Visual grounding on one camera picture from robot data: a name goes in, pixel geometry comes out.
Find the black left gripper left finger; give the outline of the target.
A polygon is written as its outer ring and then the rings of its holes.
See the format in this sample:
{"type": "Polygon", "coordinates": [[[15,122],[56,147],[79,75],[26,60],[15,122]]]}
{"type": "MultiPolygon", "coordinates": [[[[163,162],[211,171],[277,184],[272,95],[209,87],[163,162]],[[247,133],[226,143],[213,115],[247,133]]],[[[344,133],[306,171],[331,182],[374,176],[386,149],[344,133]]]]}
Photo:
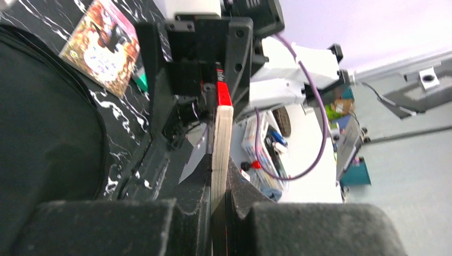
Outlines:
{"type": "Polygon", "coordinates": [[[210,163],[205,155],[173,198],[42,204],[11,255],[209,255],[210,163]]]}

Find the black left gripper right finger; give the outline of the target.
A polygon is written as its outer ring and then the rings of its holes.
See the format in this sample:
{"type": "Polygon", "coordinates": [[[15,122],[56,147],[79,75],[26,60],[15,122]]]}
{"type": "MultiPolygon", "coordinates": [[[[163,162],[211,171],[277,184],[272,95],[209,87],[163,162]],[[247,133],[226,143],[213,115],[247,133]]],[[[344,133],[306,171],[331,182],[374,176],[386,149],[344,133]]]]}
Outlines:
{"type": "Polygon", "coordinates": [[[370,204],[273,202],[234,161],[228,170],[228,255],[405,255],[389,219],[370,204]]]}

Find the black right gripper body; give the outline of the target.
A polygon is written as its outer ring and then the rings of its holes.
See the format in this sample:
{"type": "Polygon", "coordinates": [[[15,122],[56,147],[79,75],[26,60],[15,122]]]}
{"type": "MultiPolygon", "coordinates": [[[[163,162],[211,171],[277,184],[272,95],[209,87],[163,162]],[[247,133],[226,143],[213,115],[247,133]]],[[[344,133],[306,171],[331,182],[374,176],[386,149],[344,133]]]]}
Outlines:
{"type": "Polygon", "coordinates": [[[157,24],[140,22],[135,30],[150,93],[150,133],[180,141],[196,119],[212,122],[225,99],[235,112],[243,110],[251,76],[266,57],[255,53],[248,17],[186,15],[164,27],[171,60],[164,58],[157,24]]]}

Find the thin pink illustrated book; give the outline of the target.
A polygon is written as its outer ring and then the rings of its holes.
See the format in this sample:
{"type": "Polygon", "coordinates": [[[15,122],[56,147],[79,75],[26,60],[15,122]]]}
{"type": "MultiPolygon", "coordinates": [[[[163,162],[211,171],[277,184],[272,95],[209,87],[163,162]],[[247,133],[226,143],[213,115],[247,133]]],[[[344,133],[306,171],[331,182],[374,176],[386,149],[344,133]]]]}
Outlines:
{"type": "Polygon", "coordinates": [[[211,235],[213,255],[227,255],[225,194],[234,109],[221,63],[216,62],[215,68],[217,98],[214,105],[215,122],[212,126],[214,135],[211,164],[211,235]]]}

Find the pink picture book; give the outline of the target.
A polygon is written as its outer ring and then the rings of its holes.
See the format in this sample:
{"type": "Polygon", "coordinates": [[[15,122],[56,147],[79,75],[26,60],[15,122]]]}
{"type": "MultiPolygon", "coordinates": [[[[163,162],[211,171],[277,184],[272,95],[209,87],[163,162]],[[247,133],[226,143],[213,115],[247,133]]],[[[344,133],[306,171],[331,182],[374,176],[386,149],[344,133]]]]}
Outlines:
{"type": "Polygon", "coordinates": [[[134,26],[112,1],[93,1],[59,56],[118,98],[140,47],[134,26]]]}

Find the black backpack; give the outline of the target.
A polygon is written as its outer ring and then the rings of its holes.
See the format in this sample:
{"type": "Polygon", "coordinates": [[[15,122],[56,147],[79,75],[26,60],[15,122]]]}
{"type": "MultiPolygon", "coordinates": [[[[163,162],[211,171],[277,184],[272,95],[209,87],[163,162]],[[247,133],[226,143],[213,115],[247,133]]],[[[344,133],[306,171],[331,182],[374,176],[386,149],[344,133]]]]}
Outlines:
{"type": "Polygon", "coordinates": [[[109,156],[78,74],[34,34],[1,25],[1,253],[38,204],[97,198],[109,156]]]}

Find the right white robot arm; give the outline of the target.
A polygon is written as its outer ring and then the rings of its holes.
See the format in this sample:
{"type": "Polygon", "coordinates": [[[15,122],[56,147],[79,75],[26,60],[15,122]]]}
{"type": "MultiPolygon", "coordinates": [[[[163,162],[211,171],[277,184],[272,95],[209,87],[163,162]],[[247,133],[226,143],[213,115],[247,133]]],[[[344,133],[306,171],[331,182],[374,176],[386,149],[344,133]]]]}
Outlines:
{"type": "Polygon", "coordinates": [[[196,121],[214,123],[220,105],[232,106],[238,121],[254,109],[322,105],[345,88],[340,46],[315,50],[285,42],[278,1],[168,1],[167,7],[170,61],[163,57],[160,24],[134,28],[153,94],[151,131],[169,144],[183,141],[196,121]]]}

